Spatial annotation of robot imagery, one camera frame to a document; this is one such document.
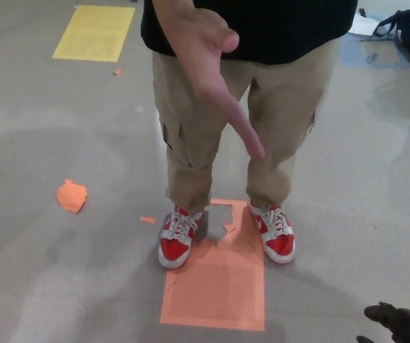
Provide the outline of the person's right hand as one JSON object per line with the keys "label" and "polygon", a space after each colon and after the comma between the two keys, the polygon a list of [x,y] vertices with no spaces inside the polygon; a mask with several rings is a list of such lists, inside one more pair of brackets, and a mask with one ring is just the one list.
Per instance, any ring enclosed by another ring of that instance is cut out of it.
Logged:
{"label": "person's right hand", "polygon": [[221,55],[238,47],[239,35],[216,12],[193,1],[154,1],[153,6],[195,95],[224,116],[251,157],[263,159],[263,145],[220,72]]}

